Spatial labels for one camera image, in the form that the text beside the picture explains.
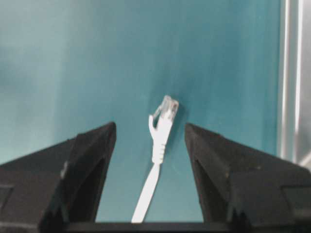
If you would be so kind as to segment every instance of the metal frame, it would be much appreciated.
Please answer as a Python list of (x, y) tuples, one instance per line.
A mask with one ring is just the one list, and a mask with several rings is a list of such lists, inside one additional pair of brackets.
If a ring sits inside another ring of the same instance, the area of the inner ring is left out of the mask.
[(311, 168), (311, 2), (281, 0), (277, 155)]

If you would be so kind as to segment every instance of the white ethernet cable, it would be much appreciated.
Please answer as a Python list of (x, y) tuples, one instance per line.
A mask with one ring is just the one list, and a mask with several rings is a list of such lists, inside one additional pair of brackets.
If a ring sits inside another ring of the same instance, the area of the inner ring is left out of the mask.
[[(153, 115), (149, 115), (149, 131), (154, 141), (152, 150), (152, 162), (154, 163), (145, 185), (141, 191), (137, 206), (135, 208), (132, 223), (142, 223), (148, 206), (156, 188), (156, 183), (160, 174), (160, 165), (163, 163), (166, 143), (178, 110), (178, 101), (170, 96), (164, 96), (163, 102)], [(154, 120), (159, 116), (156, 128)]]

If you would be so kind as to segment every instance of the teal wall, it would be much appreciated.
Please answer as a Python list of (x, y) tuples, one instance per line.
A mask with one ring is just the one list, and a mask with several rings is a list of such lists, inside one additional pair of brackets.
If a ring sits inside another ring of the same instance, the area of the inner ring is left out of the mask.
[(151, 168), (148, 115), (179, 100), (147, 221), (202, 221), (192, 122), (275, 154), (279, 0), (3, 0), (0, 163), (115, 121), (98, 221), (129, 221)]

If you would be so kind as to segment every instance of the teal background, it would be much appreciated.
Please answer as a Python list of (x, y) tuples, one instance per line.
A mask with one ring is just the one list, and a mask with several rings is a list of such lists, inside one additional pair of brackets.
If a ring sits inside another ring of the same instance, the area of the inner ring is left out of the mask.
[(130, 221), (151, 169), (148, 115), (180, 109), (146, 221), (202, 221), (192, 122), (276, 153), (278, 0), (3, 0), (0, 163), (109, 121), (98, 221)]

